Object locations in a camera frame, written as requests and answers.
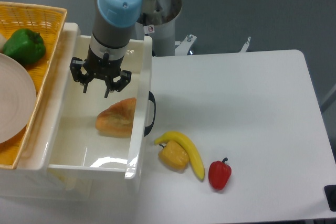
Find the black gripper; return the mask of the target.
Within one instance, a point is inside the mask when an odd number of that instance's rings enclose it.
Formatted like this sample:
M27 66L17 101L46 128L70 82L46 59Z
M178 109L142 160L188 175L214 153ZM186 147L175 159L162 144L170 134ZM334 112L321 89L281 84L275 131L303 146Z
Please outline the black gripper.
M126 50L126 46L108 48L90 45L85 60L77 57L71 59L69 68L73 80L83 86L83 93L87 92L88 85L93 79L104 81L106 85L104 98L107 98L110 92L122 91L131 82L132 76L131 71L121 69Z

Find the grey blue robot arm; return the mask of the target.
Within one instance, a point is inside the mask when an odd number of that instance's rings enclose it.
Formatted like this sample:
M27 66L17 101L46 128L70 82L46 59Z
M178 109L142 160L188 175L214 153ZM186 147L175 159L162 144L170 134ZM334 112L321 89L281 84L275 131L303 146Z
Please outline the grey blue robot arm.
M84 88L93 79L104 81L106 94L121 91L131 81L131 72L121 64L132 34L150 36L155 56L176 53L175 21L182 0L94 0L95 21L85 60L73 58L74 81Z

